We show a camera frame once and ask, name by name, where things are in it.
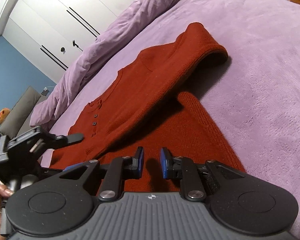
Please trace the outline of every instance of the metal screw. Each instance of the metal screw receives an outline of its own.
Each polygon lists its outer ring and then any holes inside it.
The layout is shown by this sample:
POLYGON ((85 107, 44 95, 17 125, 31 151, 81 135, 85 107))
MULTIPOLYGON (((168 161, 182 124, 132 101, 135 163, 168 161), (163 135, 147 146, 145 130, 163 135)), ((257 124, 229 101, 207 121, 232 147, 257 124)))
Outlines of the metal screw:
POLYGON ((113 190, 105 190, 100 193, 100 197, 108 199, 113 198, 115 196, 115 192, 113 190))
POLYGON ((190 198, 201 198, 204 196, 204 193, 200 190, 191 190, 189 193, 188 193, 188 196, 190 198))
POLYGON ((42 139, 42 138, 39 139, 39 140, 35 143, 35 145, 32 146, 32 148, 30 149, 29 152, 33 153, 33 152, 36 150, 36 148, 37 148, 42 142, 43 142, 43 139, 42 139))

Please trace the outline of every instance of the red sweater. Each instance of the red sweater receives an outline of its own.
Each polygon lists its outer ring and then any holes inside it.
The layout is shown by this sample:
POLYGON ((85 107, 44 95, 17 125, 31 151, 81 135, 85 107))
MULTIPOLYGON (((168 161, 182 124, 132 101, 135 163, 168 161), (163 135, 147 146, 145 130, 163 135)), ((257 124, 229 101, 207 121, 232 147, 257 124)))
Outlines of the red sweater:
POLYGON ((85 139, 55 150, 52 168, 98 158, 109 163, 118 156, 145 150, 140 180, 128 180, 126 191, 169 191, 176 186, 162 178, 160 149, 187 156, 196 163, 216 159, 244 170, 239 159, 197 98, 181 85, 196 67, 221 64, 227 52, 200 23, 192 23, 174 43, 141 51, 118 71, 113 84, 87 104, 69 134, 85 139))

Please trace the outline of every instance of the blue gripper pad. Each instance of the blue gripper pad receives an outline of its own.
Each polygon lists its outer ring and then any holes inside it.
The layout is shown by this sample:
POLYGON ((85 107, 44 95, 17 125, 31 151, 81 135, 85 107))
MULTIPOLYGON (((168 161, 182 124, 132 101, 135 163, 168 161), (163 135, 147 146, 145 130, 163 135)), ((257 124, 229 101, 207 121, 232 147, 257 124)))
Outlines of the blue gripper pad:
POLYGON ((63 171, 68 171, 68 170, 70 170, 70 169, 72 169, 72 168, 74 168, 74 167, 76 167, 76 166, 81 165, 81 164, 82 164, 82 163, 73 164, 73 165, 71 165, 71 166, 66 167, 63 171))
POLYGON ((162 174, 164 179, 168 179, 168 167, 167 167, 167 158, 164 153, 164 150, 161 148, 160 150, 160 163, 162 168, 162 174))
POLYGON ((139 178, 142 177, 142 171, 143 171, 143 164, 145 162, 145 151, 142 148, 142 151, 140 153, 140 156, 138 158, 138 173, 139 173, 139 178))

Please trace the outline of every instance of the sofa cushion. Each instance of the sofa cushion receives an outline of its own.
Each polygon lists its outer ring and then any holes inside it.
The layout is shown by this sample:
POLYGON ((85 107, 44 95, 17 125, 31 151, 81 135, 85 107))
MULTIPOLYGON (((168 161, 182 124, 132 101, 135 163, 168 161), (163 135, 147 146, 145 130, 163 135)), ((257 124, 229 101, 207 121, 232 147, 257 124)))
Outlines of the sofa cushion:
MULTIPOLYGON (((44 101, 46 99, 47 99, 47 97, 41 95, 41 97, 39 98, 37 104, 41 103, 42 101, 44 101)), ((33 112, 33 110, 31 111, 31 113, 28 115, 27 119, 25 120, 25 122, 21 126, 17 136, 19 136, 19 135, 21 135, 25 132, 28 132, 31 129, 31 127, 30 127, 30 117, 31 117, 32 112, 33 112)))
POLYGON ((8 135, 10 139, 16 137, 40 97, 41 94, 32 87, 28 87, 0 126, 0 133, 8 135))

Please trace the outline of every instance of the purple bedsheet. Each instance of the purple bedsheet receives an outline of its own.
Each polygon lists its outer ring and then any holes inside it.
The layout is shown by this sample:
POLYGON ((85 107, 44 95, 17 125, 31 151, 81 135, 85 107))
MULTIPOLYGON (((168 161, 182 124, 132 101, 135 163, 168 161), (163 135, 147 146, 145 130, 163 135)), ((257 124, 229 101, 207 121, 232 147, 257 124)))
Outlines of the purple bedsheet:
MULTIPOLYGON (((289 190, 299 203, 300 5, 286 0, 181 0, 114 55, 51 129, 67 134, 84 106, 147 47, 173 42, 200 22, 229 53, 221 67, 198 69, 195 95, 253 176, 289 190)), ((51 151, 43 166, 49 166, 51 151)))

